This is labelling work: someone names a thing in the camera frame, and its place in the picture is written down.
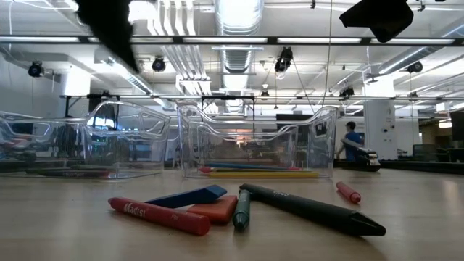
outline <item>table surface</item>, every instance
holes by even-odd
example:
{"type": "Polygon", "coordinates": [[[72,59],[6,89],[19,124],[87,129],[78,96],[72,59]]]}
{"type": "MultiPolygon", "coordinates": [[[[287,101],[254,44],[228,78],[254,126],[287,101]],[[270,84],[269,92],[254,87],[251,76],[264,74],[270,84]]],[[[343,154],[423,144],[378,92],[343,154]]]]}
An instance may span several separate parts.
{"type": "Polygon", "coordinates": [[[243,180],[183,179],[180,173],[125,181],[0,178],[2,260],[461,260],[464,176],[381,170],[336,170],[333,180],[246,180],[360,210],[386,227],[382,237],[356,238],[260,202],[244,233],[213,226],[206,236],[112,211],[108,198],[147,200],[220,185],[238,194],[243,180]],[[335,182],[356,188],[359,206],[335,182]]]}

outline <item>red crayon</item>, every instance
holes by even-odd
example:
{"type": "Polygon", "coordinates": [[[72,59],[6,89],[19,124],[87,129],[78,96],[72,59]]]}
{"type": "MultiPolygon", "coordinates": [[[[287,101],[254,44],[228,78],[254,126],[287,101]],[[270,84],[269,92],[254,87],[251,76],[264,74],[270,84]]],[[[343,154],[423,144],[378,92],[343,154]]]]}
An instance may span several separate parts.
{"type": "Polygon", "coordinates": [[[340,193],[351,202],[357,204],[361,201],[361,195],[345,185],[345,183],[339,181],[336,183],[336,187],[339,189],[340,193]]]}
{"type": "Polygon", "coordinates": [[[141,218],[153,223],[177,228],[188,233],[203,236],[210,230],[210,219],[194,213],[185,213],[166,207],[116,197],[108,203],[118,212],[141,218]]]}

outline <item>man in blue shirt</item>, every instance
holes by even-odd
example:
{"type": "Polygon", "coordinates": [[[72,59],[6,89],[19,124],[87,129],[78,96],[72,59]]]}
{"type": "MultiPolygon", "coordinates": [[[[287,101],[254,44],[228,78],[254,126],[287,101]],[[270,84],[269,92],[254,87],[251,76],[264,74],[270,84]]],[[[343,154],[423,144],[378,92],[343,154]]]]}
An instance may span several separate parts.
{"type": "MultiPolygon", "coordinates": [[[[355,128],[356,128],[356,123],[355,122],[348,122],[346,124],[347,127],[347,134],[345,135],[345,139],[348,139],[350,141],[356,142],[357,144],[362,144],[363,140],[361,139],[361,136],[358,133],[355,133],[355,128]]],[[[340,158],[340,154],[342,151],[345,151],[345,155],[347,157],[347,161],[354,162],[356,161],[355,157],[355,151],[351,148],[345,148],[345,146],[342,144],[339,152],[336,154],[336,158],[340,158]]]]}

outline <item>blue shirt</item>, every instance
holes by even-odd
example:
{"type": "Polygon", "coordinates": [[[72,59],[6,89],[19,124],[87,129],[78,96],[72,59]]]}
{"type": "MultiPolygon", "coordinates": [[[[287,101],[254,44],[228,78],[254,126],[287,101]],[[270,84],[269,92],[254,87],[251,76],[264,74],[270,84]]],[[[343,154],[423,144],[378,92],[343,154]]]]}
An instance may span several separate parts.
{"type": "MultiPolygon", "coordinates": [[[[357,144],[361,144],[363,142],[363,140],[361,139],[361,136],[355,133],[354,131],[347,133],[345,135],[345,139],[356,142],[357,144]]],[[[345,155],[347,157],[347,161],[352,161],[352,162],[356,161],[354,149],[345,147],[345,155]]]]}

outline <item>wooden table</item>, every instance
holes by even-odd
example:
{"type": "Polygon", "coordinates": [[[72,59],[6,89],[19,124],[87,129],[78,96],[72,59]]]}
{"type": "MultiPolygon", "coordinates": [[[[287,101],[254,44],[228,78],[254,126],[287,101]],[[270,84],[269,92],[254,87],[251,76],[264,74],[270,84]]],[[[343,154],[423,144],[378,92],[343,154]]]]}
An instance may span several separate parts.
{"type": "Polygon", "coordinates": [[[361,210],[386,227],[353,238],[252,202],[245,233],[214,226],[203,237],[113,212],[112,196],[146,200],[216,183],[237,194],[238,180],[182,179],[180,173],[126,181],[0,178],[0,257],[23,260],[462,260],[464,177],[381,170],[337,170],[362,195],[342,199],[328,180],[247,180],[361,210]]]}

